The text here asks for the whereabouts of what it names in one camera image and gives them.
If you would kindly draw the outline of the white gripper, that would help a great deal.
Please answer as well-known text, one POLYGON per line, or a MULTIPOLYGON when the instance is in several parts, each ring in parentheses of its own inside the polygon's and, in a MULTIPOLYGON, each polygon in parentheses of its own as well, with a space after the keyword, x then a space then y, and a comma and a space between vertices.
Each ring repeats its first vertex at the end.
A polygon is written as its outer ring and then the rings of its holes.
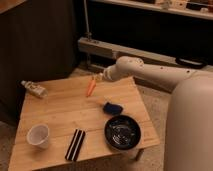
POLYGON ((109 66, 109 67, 105 68, 103 71, 103 76, 101 73, 95 74, 95 75, 93 75, 93 79, 96 82, 102 82, 103 79, 106 81, 115 81, 116 80, 116 67, 109 66))

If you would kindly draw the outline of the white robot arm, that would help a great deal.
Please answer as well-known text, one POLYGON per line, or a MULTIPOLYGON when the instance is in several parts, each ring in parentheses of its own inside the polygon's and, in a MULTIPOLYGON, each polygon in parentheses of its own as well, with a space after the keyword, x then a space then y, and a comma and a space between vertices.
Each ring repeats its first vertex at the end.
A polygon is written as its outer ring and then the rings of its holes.
POLYGON ((122 56, 95 79, 115 82, 129 76, 171 92, 164 171, 213 171, 213 72, 146 64, 138 57, 122 56))

